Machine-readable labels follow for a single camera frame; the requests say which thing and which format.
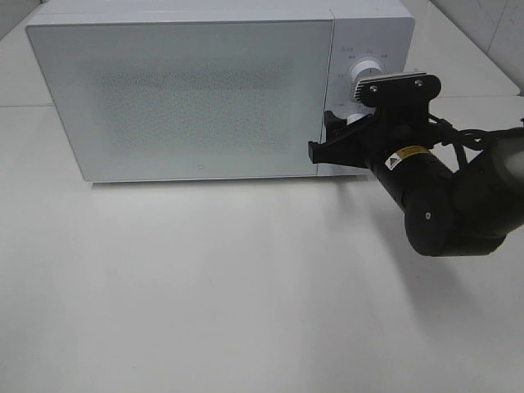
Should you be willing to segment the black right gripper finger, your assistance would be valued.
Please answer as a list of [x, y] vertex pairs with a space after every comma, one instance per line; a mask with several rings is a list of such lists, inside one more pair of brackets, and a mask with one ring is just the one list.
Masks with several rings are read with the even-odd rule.
[[308, 142], [308, 155], [313, 164], [347, 166], [347, 145], [344, 142]]
[[324, 111], [323, 125], [326, 130], [326, 135], [332, 135], [338, 129], [347, 126], [347, 120], [337, 117], [332, 111]]

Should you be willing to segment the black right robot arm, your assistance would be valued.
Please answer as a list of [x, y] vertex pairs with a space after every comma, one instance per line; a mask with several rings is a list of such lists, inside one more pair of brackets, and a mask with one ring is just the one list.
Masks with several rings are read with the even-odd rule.
[[457, 130], [429, 105], [380, 105], [343, 125], [327, 112], [315, 164], [369, 169], [424, 256], [488, 255], [523, 225], [523, 129]]

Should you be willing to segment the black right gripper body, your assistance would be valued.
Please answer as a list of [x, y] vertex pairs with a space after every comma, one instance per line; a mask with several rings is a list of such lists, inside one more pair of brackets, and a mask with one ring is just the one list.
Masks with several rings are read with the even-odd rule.
[[437, 171], [438, 160], [431, 153], [429, 102], [415, 106], [375, 108], [367, 119], [327, 135], [327, 142], [347, 145], [347, 166], [385, 172]]

